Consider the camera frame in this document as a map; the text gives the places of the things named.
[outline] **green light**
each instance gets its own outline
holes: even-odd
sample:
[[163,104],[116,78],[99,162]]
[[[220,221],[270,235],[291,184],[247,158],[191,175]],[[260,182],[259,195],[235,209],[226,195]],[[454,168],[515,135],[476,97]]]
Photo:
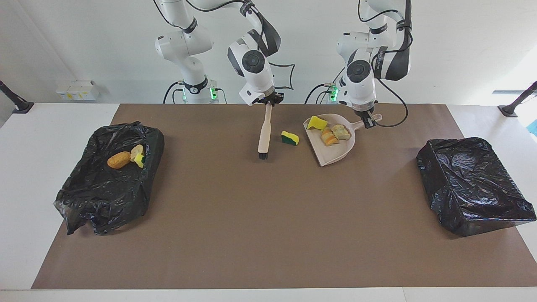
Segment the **green light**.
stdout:
[[337,87],[332,87],[332,91],[331,91],[331,94],[330,94],[330,100],[332,102],[337,102],[337,94],[339,92],[339,89],[337,89]]
[[216,95],[216,91],[214,91],[214,88],[209,88],[209,90],[211,91],[211,99],[216,99],[218,95]]

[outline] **black stand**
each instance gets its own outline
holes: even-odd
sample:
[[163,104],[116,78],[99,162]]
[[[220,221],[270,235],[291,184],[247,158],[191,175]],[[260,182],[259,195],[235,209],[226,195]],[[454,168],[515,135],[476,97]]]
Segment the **black stand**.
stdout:
[[520,105],[528,96],[535,93],[537,90],[537,82],[533,83],[526,91],[522,92],[522,94],[511,104],[507,106],[498,106],[500,111],[503,115],[506,117],[517,117],[518,115],[515,114],[514,109]]
[[0,90],[15,104],[16,109],[13,110],[13,113],[27,113],[34,105],[33,102],[27,102],[11,91],[2,81],[0,81]]

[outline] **beige dustpan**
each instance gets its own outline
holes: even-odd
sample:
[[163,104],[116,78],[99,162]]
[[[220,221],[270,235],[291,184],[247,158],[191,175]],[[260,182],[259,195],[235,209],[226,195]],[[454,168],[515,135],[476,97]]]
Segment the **beige dustpan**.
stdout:
[[[354,143],[356,142],[355,131],[362,128],[364,122],[358,121],[356,123],[351,123],[346,118],[333,113],[322,114],[317,117],[327,121],[329,127],[341,124],[351,132],[351,138],[349,140],[340,140],[339,143],[327,147],[321,140],[320,130],[313,128],[308,130],[310,119],[307,119],[304,122],[304,129],[306,129],[306,134],[308,135],[311,146],[315,151],[319,164],[321,167],[324,167],[343,159],[352,150],[352,147],[354,147]],[[373,119],[375,119],[375,121],[380,121],[382,120],[382,115],[375,114]]]

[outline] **brown tabletop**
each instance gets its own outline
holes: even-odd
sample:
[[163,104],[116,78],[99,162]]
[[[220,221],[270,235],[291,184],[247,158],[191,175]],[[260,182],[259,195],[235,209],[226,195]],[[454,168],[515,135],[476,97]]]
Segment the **brown tabletop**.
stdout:
[[[516,228],[459,238],[439,225],[415,157],[428,139],[462,134],[446,106],[409,107],[406,123],[359,130],[348,156],[321,168],[302,122],[357,121],[344,106],[276,106],[260,161],[263,106],[121,105],[113,124],[165,135],[149,210],[107,236],[62,225],[32,288],[537,286]],[[403,114],[376,108],[386,124]],[[300,144],[281,143],[282,130]]]

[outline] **plastic bag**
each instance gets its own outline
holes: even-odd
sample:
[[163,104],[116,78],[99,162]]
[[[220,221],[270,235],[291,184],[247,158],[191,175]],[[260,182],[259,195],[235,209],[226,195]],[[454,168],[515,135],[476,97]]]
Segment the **plastic bag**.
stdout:
[[[135,163],[119,170],[106,164],[111,156],[130,152],[138,144],[144,145],[143,169]],[[96,130],[54,202],[66,222],[67,234],[88,220],[95,234],[106,234],[144,215],[163,150],[162,132],[139,121]]]
[[417,160],[429,205],[449,231],[471,236],[536,220],[486,140],[430,140]]

